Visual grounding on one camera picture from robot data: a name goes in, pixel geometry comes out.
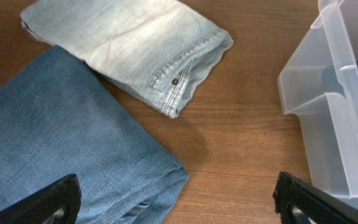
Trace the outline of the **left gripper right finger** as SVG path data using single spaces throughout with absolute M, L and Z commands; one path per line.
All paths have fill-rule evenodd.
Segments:
M 358 209 L 288 172 L 279 173 L 273 199 L 284 224 L 358 224 Z

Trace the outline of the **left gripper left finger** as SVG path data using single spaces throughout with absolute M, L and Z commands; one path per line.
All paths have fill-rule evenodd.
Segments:
M 0 211 L 0 224 L 71 224 L 81 207 L 77 176 L 69 174 Z

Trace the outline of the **light blue jeans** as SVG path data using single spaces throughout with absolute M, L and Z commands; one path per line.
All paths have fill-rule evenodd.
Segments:
M 233 45 L 226 30 L 175 0 L 39 0 L 21 20 L 34 39 L 170 118 Z

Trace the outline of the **clear plastic storage bin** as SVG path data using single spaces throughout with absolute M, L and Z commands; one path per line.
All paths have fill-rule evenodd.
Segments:
M 312 184 L 358 209 L 358 0 L 318 9 L 278 76 L 282 111 L 300 120 Z

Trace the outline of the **medium blue jeans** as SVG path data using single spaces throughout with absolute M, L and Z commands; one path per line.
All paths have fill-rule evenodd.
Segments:
M 188 181 L 183 164 L 60 47 L 0 89 L 0 210 L 68 174 L 78 223 L 160 223 Z

